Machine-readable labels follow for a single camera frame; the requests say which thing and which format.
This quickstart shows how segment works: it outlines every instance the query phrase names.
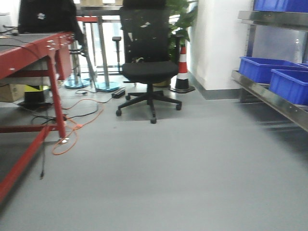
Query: red workbench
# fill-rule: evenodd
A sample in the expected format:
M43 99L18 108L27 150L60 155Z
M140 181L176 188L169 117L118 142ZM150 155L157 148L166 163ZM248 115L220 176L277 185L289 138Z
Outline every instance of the red workbench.
M65 137L57 80L64 80L71 74L68 45L72 42L72 34L69 32L21 34L11 38L0 38L0 80L12 77L49 77L56 114L56 123L52 125L0 127L0 133L39 132L10 172L0 182L0 204L21 176L49 132L57 130L60 138ZM47 62L46 70L24 70L25 67L43 58Z

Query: black bag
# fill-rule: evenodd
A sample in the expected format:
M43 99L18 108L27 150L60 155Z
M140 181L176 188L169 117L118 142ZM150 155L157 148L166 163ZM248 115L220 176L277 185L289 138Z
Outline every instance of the black bag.
M76 20L73 0L21 0L18 32L49 33L72 31L80 45L84 45L83 34Z

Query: blue storage crate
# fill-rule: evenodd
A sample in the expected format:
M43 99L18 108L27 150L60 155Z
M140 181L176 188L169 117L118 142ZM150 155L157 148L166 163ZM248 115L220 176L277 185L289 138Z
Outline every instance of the blue storage crate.
M307 67L286 60L241 57L239 73L256 83L269 84L272 69L308 70Z
M256 0L255 11L308 12L307 0Z
M272 70L269 90L294 104L308 105L308 71Z

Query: cardboard box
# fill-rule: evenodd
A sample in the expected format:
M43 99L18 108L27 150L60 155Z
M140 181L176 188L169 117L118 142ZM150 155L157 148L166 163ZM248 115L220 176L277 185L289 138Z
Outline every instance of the cardboard box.
M23 98L25 86L20 84L7 84L0 86L0 102L14 102Z
M81 6L102 6L102 0L80 0Z

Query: orange extension cord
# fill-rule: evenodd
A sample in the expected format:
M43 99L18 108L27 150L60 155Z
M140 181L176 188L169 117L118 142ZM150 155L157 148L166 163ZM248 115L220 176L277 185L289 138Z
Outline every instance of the orange extension cord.
M79 100L77 103L75 103L73 106L68 107L68 108L63 108L63 109L64 109L64 110L71 109L71 108L73 108L74 106L76 106L78 103L80 103L81 101L94 101L94 102L97 102L97 103L104 103L104 102L97 101L97 100L92 100L92 99L82 99L82 100ZM78 141L78 133L77 133L77 130L78 130L78 129L81 129L83 126L85 126L85 125L87 125L87 124L90 124L90 123L92 123L94 120L96 120L96 119L100 116L100 114L103 112L103 110L104 110L104 107L99 111L99 113L98 113L92 120L90 120L89 122L87 122L87 123L85 123L85 124L78 124L78 123L76 123L74 120L72 120L72 119L66 117L66 119L67 119L68 121L70 121L71 123L75 124L75 126L74 126L74 127L70 127L70 126L66 125L66 127L69 128L69 129L71 129L71 131L70 131L64 138L60 139L60 140L53 146L53 148L52 148L52 154L54 154L54 155L62 155L62 154L64 154L64 153L67 153L69 150L71 150L71 149L75 146L75 144L77 143L77 141ZM75 136L76 136L76 139L75 139L74 143L73 143L67 150L65 150L65 151L63 151L63 152L60 152L60 153L56 153L56 152L55 152L55 149L60 145L60 143L61 143L62 141L64 141L65 139L67 139L72 133L74 133Z

